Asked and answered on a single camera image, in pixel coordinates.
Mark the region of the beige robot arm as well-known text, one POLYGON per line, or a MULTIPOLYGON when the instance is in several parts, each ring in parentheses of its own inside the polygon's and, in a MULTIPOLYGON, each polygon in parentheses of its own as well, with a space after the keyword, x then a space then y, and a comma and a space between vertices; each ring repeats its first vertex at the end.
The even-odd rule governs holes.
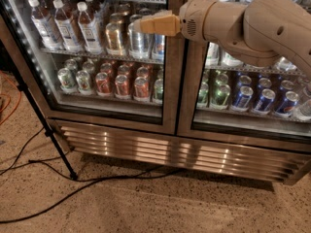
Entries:
POLYGON ((253 0, 244 5, 188 0, 170 11, 134 22, 138 32, 219 45, 234 58, 266 67, 284 57, 311 78, 311 15, 291 0, 253 0))

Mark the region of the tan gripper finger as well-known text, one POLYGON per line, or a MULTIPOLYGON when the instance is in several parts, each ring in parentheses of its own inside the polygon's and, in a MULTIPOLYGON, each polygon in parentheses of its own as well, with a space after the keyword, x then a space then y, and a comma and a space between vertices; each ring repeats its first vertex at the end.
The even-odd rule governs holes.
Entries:
POLYGON ((162 11, 136 19, 133 22, 133 28, 140 33, 172 37, 181 32, 181 21, 171 11, 162 11))

